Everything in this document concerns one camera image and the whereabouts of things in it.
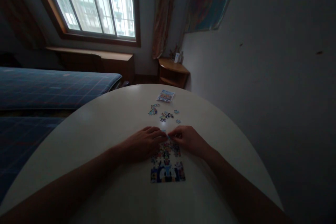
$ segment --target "mattress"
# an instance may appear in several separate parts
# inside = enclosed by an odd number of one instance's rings
[[[108,92],[118,73],[0,67],[0,110],[78,109]]]

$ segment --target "windowsill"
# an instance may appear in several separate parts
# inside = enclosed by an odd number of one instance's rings
[[[134,40],[125,40],[125,39],[114,39],[114,38],[101,38],[94,37],[89,35],[79,35],[72,33],[64,33],[62,31],[58,32],[61,39],[65,40],[77,40],[77,41],[85,41],[85,42],[94,42],[94,43],[102,43],[102,44],[116,44],[122,46],[130,46],[130,47],[141,47],[140,39],[138,41]]]

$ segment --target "bed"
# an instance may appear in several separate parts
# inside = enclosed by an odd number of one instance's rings
[[[0,67],[0,110],[76,110],[115,89],[118,73]]]
[[[0,203],[33,152],[64,118],[0,117]]]

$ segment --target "wooden shelf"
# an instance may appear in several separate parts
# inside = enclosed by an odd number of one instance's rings
[[[184,66],[167,58],[160,58],[159,64],[161,83],[184,88],[190,74]]]
[[[175,82],[175,81],[173,81],[173,80],[168,80],[168,79],[163,78],[163,77],[160,77],[160,79],[161,79],[164,83],[166,83],[166,84],[168,84],[168,85],[175,86],[175,87],[178,87],[178,88],[182,88],[181,85],[180,85],[179,83],[177,83],[177,82]]]
[[[182,74],[189,74],[189,71],[180,63],[175,63],[174,61],[167,58],[160,58],[159,64],[161,67],[168,69],[173,72],[179,72]]]

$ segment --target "forearm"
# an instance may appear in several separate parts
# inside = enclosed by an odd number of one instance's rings
[[[1,222],[59,222],[68,219],[120,164],[117,147],[51,182],[0,218]]]
[[[234,169],[216,150],[210,147],[204,160],[217,176],[225,199],[240,222],[291,222],[276,204]]]

